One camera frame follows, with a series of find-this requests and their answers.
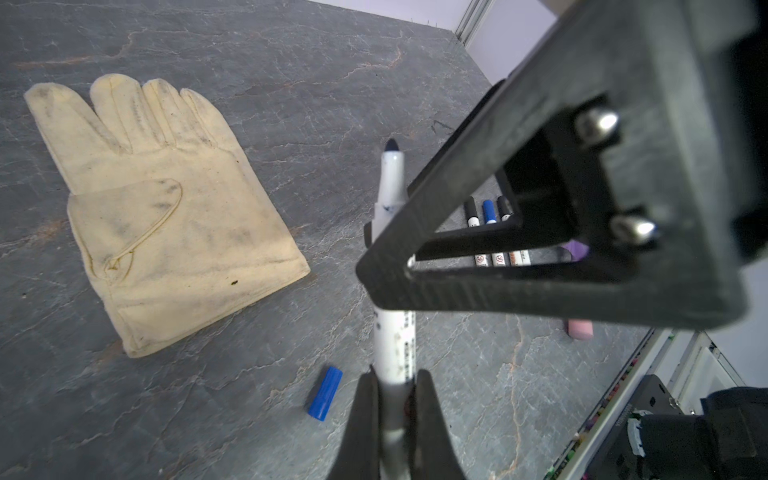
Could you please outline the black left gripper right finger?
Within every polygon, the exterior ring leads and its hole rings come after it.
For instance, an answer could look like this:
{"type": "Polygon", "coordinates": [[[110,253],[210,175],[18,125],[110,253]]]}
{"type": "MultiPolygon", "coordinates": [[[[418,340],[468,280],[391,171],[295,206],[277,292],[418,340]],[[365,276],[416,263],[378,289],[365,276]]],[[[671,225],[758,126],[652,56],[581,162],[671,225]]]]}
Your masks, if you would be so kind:
{"type": "Polygon", "coordinates": [[[454,452],[431,373],[418,371],[412,394],[412,479],[466,478],[454,452]]]}

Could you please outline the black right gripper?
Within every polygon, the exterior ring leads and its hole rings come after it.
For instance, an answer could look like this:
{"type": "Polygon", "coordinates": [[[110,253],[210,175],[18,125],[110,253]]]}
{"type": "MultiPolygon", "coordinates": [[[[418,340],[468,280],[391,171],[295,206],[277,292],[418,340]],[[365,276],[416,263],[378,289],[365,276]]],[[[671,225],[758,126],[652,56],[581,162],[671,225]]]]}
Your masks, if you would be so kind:
{"type": "Polygon", "coordinates": [[[739,261],[751,264],[767,255],[767,4],[730,1],[728,14],[731,225],[739,261]]]}

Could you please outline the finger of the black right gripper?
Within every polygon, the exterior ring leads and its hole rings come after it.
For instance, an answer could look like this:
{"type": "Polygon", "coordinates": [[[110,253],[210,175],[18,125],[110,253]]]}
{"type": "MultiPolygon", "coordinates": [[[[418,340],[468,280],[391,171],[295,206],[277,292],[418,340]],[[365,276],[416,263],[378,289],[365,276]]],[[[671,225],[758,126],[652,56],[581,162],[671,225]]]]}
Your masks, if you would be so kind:
{"type": "Polygon", "coordinates": [[[427,193],[371,242],[356,274],[389,310],[507,312],[714,329],[747,308],[728,160],[730,1],[581,1],[503,82],[464,143],[481,165],[461,196],[427,193]],[[501,223],[496,170],[544,131],[566,179],[576,234],[527,249],[418,260],[437,233],[501,223]]]}
{"type": "MultiPolygon", "coordinates": [[[[407,187],[407,194],[427,193],[436,204],[408,220],[420,227],[428,214],[461,196],[462,182],[472,169],[481,165],[481,152],[464,153],[452,170],[447,169],[447,155],[464,143],[465,132],[479,122],[482,112],[497,107],[505,83],[494,84],[448,138],[416,179],[407,187]]],[[[413,254],[418,260],[455,258],[470,254],[548,247],[568,240],[576,234],[575,210],[566,191],[566,179],[554,158],[554,147],[544,131],[533,135],[504,165],[495,172],[504,197],[512,205],[520,229],[511,233],[507,223],[466,227],[437,233],[413,254]]]]}

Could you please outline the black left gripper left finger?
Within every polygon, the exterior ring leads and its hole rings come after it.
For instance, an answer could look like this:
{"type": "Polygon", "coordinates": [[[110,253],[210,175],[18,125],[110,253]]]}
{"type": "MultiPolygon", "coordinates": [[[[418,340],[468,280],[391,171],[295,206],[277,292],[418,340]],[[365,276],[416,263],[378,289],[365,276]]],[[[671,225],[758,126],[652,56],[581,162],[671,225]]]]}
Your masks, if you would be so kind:
{"type": "Polygon", "coordinates": [[[380,479],[380,394],[373,367],[362,374],[327,480],[380,479]]]}

